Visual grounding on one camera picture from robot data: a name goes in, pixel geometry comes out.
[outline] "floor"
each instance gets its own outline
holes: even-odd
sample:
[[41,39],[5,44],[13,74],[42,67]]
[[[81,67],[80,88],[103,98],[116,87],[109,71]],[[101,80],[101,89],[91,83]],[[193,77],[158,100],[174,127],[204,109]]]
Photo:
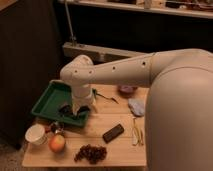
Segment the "floor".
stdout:
[[116,168],[24,168],[22,158],[26,143],[20,150],[15,150],[0,139],[0,170],[4,171],[145,171],[141,167],[116,167]]

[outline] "dark background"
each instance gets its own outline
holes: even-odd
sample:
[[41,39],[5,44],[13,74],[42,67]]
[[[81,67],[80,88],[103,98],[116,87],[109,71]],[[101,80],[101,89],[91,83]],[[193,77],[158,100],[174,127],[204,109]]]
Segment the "dark background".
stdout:
[[[63,41],[68,41],[64,5],[55,3],[55,9]],[[183,48],[213,51],[213,19],[79,5],[69,9],[79,43],[139,52]]]

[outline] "orange object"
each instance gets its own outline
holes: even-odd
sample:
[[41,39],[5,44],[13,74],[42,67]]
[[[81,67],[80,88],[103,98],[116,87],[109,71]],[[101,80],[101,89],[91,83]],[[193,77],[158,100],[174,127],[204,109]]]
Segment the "orange object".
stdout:
[[66,144],[65,138],[60,134],[55,134],[49,141],[49,148],[54,153],[63,151]]

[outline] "black cabinet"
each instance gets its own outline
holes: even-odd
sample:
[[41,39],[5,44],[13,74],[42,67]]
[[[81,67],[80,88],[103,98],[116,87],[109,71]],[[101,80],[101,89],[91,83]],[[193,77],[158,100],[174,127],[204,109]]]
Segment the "black cabinet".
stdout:
[[51,0],[20,0],[0,11],[0,136],[20,147],[30,111],[62,63]]

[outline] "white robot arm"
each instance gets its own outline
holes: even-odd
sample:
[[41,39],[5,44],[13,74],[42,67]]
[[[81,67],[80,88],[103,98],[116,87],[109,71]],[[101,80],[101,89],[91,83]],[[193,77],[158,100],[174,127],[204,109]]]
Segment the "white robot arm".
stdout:
[[74,112],[92,105],[91,83],[150,87],[145,116],[149,169],[213,170],[212,53],[175,50],[100,65],[80,55],[60,76],[72,87]]

